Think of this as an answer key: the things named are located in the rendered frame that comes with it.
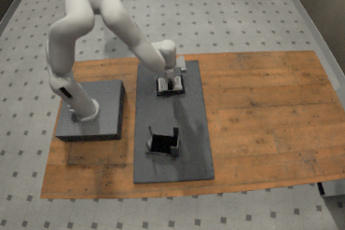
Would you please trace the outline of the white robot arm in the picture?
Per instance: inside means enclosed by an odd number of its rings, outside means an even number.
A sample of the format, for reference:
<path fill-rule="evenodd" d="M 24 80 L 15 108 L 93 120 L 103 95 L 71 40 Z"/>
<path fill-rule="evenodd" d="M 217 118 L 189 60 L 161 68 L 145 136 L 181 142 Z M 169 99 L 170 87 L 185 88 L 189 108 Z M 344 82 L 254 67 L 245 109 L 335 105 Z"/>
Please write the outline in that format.
<path fill-rule="evenodd" d="M 159 73 L 163 69 L 180 68 L 181 74 L 186 72 L 184 56 L 176 58 L 176 44 L 172 40 L 150 43 L 120 0 L 64 0 L 63 7 L 67 17 L 56 21 L 48 31 L 48 81 L 51 90 L 80 114 L 69 110 L 80 121 L 92 120 L 100 110 L 98 102 L 76 82 L 72 69 L 76 40 L 91 32 L 95 24 L 94 15 L 102 15 L 106 27 L 122 39 L 149 71 Z M 72 109 L 69 105 L 67 108 Z"/>

